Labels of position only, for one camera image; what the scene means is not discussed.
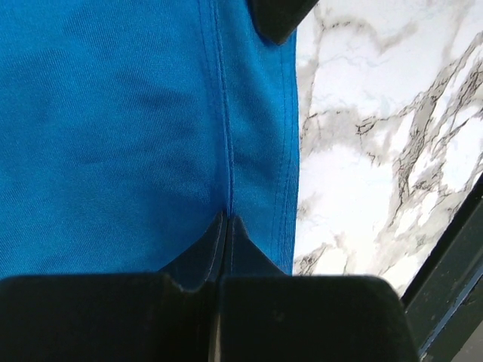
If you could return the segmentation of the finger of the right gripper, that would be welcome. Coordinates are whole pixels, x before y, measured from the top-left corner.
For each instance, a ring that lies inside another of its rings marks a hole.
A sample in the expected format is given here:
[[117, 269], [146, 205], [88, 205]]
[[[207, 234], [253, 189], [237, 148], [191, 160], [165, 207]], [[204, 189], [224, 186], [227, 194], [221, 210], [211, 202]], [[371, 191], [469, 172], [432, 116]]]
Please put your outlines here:
[[250, 0], [255, 28], [265, 39], [284, 44], [318, 0]]

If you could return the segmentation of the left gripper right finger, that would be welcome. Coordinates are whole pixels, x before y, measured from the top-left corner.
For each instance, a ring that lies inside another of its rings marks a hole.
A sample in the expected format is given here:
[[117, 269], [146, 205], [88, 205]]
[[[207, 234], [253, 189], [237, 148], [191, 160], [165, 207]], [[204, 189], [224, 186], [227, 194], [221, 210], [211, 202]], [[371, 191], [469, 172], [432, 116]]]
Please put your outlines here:
[[229, 221], [220, 281], [221, 361], [415, 361], [399, 297], [383, 279], [289, 276]]

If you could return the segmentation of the blue satin napkin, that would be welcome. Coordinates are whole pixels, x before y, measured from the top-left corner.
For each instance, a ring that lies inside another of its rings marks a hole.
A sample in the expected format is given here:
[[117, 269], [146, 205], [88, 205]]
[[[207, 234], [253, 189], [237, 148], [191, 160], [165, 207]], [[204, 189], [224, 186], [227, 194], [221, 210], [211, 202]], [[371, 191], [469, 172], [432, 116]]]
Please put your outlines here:
[[295, 52], [245, 1], [3, 1], [2, 277], [157, 271], [222, 211], [290, 272]]

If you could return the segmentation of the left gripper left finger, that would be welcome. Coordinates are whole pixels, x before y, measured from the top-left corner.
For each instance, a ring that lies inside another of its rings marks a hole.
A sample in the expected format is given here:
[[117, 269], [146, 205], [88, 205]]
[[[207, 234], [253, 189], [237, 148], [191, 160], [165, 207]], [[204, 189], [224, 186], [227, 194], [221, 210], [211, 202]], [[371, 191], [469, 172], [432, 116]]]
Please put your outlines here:
[[3, 361], [207, 361], [227, 218], [162, 270], [1, 282]]

